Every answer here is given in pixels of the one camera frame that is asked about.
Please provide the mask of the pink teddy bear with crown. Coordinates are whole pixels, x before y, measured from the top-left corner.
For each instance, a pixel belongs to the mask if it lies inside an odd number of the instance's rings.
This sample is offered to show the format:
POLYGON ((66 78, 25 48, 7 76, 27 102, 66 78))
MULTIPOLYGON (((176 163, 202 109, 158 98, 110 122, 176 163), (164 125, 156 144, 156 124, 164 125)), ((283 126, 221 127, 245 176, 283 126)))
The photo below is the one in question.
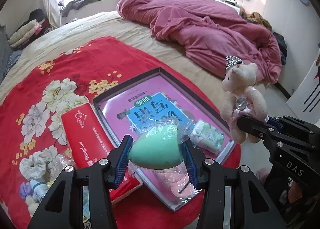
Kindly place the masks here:
POLYGON ((258 67, 255 63, 248 65, 237 56, 226 57, 226 76, 222 81, 225 97, 220 109, 222 119, 227 122, 234 142, 242 144, 246 139, 252 143, 259 138, 241 131, 237 121, 241 116, 249 116, 259 121, 267 120, 266 101, 254 85, 257 80, 258 67))

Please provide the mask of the purple satin scrunchie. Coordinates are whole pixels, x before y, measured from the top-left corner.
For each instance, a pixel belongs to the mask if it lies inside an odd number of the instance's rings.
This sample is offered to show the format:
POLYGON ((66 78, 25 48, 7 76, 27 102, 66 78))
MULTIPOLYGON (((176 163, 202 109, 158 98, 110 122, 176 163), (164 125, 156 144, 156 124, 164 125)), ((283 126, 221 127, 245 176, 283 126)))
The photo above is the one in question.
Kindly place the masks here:
POLYGON ((27 196, 33 196, 33 189, 29 182, 22 182, 19 188, 20 197, 25 200, 27 196))

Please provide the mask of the white floral scrunchie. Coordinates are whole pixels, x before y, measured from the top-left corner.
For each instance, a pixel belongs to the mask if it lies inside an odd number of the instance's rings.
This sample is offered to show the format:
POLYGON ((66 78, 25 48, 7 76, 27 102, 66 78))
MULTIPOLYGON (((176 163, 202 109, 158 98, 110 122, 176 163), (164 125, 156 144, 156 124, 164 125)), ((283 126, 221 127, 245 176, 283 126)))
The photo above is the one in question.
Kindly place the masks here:
POLYGON ((47 151, 35 152, 28 158, 23 158, 19 164, 20 173, 27 179, 44 180, 48 182, 52 174, 52 155, 47 151))

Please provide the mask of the pink bag with headband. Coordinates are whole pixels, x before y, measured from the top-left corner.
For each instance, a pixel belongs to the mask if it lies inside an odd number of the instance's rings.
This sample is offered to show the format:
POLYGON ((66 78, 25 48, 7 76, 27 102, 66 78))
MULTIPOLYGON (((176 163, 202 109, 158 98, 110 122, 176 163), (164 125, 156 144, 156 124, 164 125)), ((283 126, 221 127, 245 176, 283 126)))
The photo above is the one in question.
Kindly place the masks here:
POLYGON ((164 170, 136 167, 136 175, 172 211, 184 206, 200 192, 190 182, 184 163, 164 170))

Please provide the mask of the green makeup sponge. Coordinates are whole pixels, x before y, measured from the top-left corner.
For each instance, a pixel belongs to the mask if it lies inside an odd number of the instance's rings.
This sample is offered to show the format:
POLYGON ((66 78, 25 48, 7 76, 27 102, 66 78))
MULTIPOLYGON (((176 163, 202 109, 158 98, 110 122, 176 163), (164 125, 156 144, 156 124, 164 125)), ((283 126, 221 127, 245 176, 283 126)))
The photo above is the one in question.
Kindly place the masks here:
POLYGON ((129 152, 129 160, 142 168, 171 169, 182 163, 176 124, 154 126, 142 134, 129 152))

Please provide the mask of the cream plush rabbit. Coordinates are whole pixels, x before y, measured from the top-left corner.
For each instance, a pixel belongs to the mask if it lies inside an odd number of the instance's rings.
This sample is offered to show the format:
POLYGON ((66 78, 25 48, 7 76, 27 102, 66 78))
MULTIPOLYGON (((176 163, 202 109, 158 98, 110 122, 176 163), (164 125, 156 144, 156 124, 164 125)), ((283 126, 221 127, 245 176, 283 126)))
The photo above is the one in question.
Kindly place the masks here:
POLYGON ((25 197, 25 203, 28 206, 28 212, 30 214, 30 217, 32 218, 40 204, 34 201, 31 195, 25 197))

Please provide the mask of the white supplement bottle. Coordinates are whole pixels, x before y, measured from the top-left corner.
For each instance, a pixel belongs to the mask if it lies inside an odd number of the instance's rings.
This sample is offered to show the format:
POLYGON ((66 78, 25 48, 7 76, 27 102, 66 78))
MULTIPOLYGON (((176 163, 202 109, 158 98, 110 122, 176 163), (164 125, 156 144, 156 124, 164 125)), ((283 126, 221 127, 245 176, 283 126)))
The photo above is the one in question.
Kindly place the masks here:
POLYGON ((40 203, 44 199, 47 192, 49 191, 49 187, 47 183, 43 179, 41 180, 31 179, 30 185, 33 190, 33 193, 36 196, 37 201, 40 203))

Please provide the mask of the red cardboard box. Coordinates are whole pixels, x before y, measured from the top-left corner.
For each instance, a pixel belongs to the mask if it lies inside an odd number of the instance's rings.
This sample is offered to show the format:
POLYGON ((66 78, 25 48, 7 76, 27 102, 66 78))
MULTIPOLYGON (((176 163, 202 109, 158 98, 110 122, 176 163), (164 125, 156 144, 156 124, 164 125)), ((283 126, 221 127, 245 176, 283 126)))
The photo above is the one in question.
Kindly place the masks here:
POLYGON ((78 168, 92 166, 114 149, 90 103, 63 113, 61 122, 78 168))

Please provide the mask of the red floral blanket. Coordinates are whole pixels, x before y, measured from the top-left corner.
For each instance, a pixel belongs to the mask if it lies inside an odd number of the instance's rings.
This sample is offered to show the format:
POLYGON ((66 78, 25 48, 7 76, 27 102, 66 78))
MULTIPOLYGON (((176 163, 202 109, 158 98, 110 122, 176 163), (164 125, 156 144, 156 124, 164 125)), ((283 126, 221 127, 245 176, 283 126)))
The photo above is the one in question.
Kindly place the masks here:
MULTIPOLYGON (((61 115, 85 103, 93 106, 93 100, 101 93, 156 68, 172 74, 218 113, 190 80, 114 37, 91 40, 67 50, 57 59, 35 67, 13 87, 1 104, 1 207, 15 228, 29 228, 32 219, 25 200, 19 195, 20 184, 30 183, 20 173, 21 160, 35 152, 50 153, 53 176, 46 182, 50 189, 65 167, 79 169, 72 157, 61 115)), ((227 160, 219 164, 236 168, 239 162, 240 148, 235 145, 227 160)), ((84 186, 82 192, 85 226, 91 222, 88 187, 84 186)), ((124 180, 117 189, 110 190, 110 198, 117 228, 184 228, 199 215, 203 192, 172 211, 130 171, 128 162, 124 180)))

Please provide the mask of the brown clothes heap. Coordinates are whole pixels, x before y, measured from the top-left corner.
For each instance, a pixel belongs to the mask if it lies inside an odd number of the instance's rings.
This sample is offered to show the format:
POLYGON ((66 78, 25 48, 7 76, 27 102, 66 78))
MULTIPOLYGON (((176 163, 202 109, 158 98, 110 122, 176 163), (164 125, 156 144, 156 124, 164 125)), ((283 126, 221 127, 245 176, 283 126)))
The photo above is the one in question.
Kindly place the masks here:
POLYGON ((258 12, 252 12, 247 14, 244 10, 241 12, 241 16, 249 23, 257 24, 265 27, 269 31, 272 31, 272 26, 268 20, 264 19, 258 12))

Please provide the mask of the pink crumpled duvet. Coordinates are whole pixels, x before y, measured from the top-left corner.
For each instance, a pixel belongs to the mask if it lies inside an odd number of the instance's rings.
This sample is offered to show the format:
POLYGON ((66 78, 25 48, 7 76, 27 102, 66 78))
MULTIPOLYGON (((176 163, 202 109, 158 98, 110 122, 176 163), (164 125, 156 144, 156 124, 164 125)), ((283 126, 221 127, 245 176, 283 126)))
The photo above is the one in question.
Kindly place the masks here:
POLYGON ((237 56, 258 66, 258 81, 274 84, 279 79, 281 56, 274 35, 221 2, 121 0, 117 12, 148 25, 155 39, 177 42, 187 58, 220 78, 225 77, 226 57, 237 56))

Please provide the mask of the dark tray with pink book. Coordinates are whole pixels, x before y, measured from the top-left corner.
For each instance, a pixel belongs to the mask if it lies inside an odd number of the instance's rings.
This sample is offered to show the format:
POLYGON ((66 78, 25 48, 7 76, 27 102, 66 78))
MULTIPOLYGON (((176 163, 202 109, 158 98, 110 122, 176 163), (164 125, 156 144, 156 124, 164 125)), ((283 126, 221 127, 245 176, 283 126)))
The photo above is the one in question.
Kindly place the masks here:
MULTIPOLYGON (((117 85, 93 100, 99 120, 115 146, 129 135, 133 144, 154 126, 176 124, 182 154, 182 142, 190 139, 196 122, 203 120, 225 134, 218 154, 200 148, 206 157, 222 164, 235 147, 229 128, 219 114, 196 93, 162 68, 156 68, 117 85)), ((136 175, 129 161, 129 169, 136 175)))

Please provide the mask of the blue patterned pillow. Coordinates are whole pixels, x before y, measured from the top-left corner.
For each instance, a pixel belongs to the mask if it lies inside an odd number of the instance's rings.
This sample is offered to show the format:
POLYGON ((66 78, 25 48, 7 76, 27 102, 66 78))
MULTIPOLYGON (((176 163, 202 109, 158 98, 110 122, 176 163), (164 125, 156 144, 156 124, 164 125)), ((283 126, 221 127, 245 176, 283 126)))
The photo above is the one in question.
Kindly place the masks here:
POLYGON ((12 69, 12 67, 17 63, 21 55, 22 55, 22 50, 16 50, 10 54, 7 66, 5 67, 3 77, 5 77, 8 74, 8 72, 12 69))

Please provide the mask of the grey quilted headboard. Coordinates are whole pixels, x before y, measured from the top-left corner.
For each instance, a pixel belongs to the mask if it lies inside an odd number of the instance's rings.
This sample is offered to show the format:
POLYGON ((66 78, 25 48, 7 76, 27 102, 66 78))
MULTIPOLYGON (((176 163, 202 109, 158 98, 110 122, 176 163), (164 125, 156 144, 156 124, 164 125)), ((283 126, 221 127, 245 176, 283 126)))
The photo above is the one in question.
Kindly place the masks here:
POLYGON ((7 67, 12 49, 8 44, 8 37, 5 31, 5 26, 0 27, 0 83, 4 79, 4 72, 7 67))

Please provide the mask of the folded clothes pile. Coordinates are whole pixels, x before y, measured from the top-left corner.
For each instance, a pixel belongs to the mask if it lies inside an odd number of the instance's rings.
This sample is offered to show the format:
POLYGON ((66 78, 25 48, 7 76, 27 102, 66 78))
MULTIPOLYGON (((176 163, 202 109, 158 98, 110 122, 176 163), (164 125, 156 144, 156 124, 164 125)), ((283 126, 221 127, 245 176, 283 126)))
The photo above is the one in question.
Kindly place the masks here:
POLYGON ((8 40, 12 50, 24 50, 39 37, 52 31, 46 14, 42 9, 36 9, 29 15, 29 19, 22 24, 8 40))

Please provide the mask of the beige bed sheet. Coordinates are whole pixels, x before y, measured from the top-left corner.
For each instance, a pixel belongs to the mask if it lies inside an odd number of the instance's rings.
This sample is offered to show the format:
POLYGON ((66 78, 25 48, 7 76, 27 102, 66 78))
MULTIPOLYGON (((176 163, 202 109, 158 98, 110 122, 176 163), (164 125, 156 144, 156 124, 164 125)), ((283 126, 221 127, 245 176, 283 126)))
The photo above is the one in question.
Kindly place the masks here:
POLYGON ((120 17, 116 11, 98 13, 66 24, 27 46, 16 65, 1 83, 1 100, 3 101, 12 88, 36 66, 59 57, 67 50, 104 36, 115 37, 162 61, 188 78, 208 96, 217 108, 221 108, 224 95, 220 78, 188 59, 184 48, 178 43, 156 40, 151 36, 151 30, 147 26, 128 21, 120 17))

